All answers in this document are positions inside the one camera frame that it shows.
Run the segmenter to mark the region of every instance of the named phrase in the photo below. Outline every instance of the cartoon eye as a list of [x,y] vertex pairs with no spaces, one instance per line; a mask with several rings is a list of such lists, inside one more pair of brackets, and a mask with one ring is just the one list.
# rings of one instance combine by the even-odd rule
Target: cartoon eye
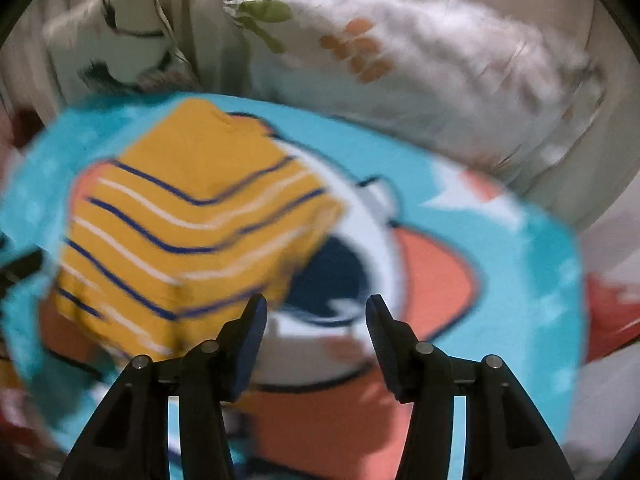
[[321,326],[351,324],[364,315],[370,283],[358,255],[330,237],[292,280],[284,309]]

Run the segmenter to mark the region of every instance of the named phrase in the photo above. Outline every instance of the metal screw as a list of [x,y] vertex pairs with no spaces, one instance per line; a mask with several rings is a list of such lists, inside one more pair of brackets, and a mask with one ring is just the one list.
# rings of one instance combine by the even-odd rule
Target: metal screw
[[502,359],[500,359],[497,355],[488,355],[485,359],[487,366],[490,368],[494,368],[497,370],[503,364]]
[[213,352],[217,351],[220,348],[220,345],[213,341],[213,339],[209,339],[200,345],[200,350],[205,354],[213,354]]
[[146,355],[137,355],[131,362],[131,366],[133,366],[136,370],[140,370],[140,368],[144,368],[148,364],[149,358]]
[[418,354],[429,355],[433,352],[433,345],[426,341],[420,341],[415,344],[415,351],[418,352]]

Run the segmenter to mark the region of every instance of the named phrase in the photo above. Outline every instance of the white pillow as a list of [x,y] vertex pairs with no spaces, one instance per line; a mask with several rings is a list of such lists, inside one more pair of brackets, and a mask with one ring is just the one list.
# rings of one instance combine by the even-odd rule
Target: white pillow
[[467,0],[223,0],[251,96],[372,126],[526,188],[585,132],[584,51]]
[[67,105],[198,88],[158,0],[87,0],[48,22],[44,38]]

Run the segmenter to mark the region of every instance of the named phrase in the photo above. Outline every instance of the cartoon print rug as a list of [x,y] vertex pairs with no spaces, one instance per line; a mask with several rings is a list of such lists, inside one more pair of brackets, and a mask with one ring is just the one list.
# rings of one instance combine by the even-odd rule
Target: cartoon print rug
[[[32,245],[47,265],[2,305],[2,329],[49,428],[70,449],[107,384],[42,351],[36,298],[56,273],[75,177],[121,153],[186,98],[257,116],[283,150],[349,205],[327,254],[270,313],[254,381],[230,413],[242,476],[392,478],[410,417],[374,364],[364,301],[382,294],[395,317],[451,356],[507,361],[562,441],[582,356],[582,276],[572,233],[497,184],[352,124],[227,96],[108,98],[62,114],[35,143],[3,197],[0,263]],[[172,476],[180,478],[177,403],[170,402]],[[460,478],[465,417],[456,400],[450,478]]]

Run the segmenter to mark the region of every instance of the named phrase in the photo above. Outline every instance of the folded yellow fabric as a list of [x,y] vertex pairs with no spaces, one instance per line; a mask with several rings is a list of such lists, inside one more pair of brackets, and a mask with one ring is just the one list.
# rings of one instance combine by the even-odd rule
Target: folded yellow fabric
[[181,103],[73,208],[56,304],[123,357],[180,355],[285,298],[342,213],[261,123]]

